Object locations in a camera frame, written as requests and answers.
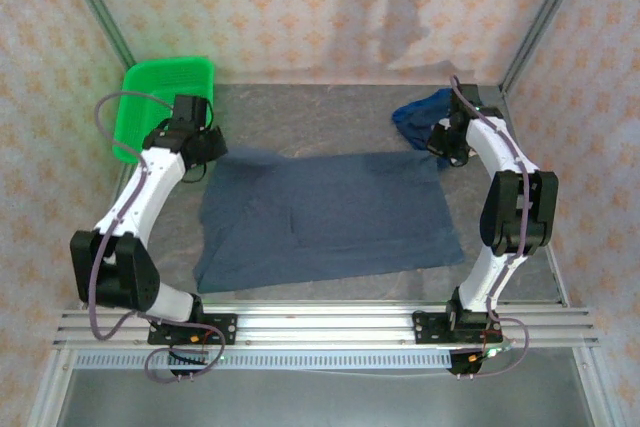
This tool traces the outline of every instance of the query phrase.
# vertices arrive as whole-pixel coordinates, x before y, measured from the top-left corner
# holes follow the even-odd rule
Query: orange patterned wall
[[[218,82],[497,84],[543,0],[106,0],[138,60]]]
[[[564,0],[510,108],[527,152],[560,177],[560,268],[572,302],[595,308],[616,397],[638,425],[638,0]]]
[[[0,25],[0,425],[13,427],[77,298],[69,239],[113,189],[92,106],[122,68],[83,0],[0,0]]]

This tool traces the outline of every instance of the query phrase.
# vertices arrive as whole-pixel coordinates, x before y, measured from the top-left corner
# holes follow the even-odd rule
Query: dark blue cloth
[[[398,131],[416,150],[427,150],[431,130],[440,119],[446,117],[451,106],[451,89],[440,89],[426,99],[400,107],[391,115]],[[438,159],[438,167],[449,165],[446,159]]]
[[[464,255],[435,159],[231,150],[201,207],[199,292],[450,265]]]

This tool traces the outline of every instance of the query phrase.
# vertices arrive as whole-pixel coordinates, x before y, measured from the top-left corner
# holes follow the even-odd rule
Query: patterned wallpaper
[[[105,0],[138,60],[218,82],[497,84],[543,0]]]
[[[560,268],[571,301],[595,308],[616,397],[638,425],[638,0],[564,0],[510,108],[527,153],[560,177]]]
[[[76,299],[69,239],[110,199],[92,107],[123,72],[83,0],[0,0],[0,25],[0,425],[14,427]]]

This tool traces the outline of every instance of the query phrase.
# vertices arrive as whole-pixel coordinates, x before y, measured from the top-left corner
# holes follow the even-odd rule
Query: green plastic tray
[[[122,90],[155,95],[173,105],[176,94],[206,97],[213,106],[214,68],[205,57],[177,57],[148,60],[129,69]],[[114,137],[129,147],[142,151],[142,142],[163,119],[171,116],[166,107],[153,100],[123,96],[120,100]],[[135,164],[137,159],[119,147],[114,155],[123,162]]]

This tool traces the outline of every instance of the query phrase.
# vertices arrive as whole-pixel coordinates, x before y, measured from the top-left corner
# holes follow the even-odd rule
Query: blue cloth
[[[400,107],[391,115],[398,131],[416,150],[427,150],[431,130],[440,119],[446,117],[451,106],[451,89],[440,89],[426,99]],[[449,165],[446,159],[438,159],[438,167]]]
[[[435,159],[231,150],[201,207],[199,292],[450,265],[464,255]]]

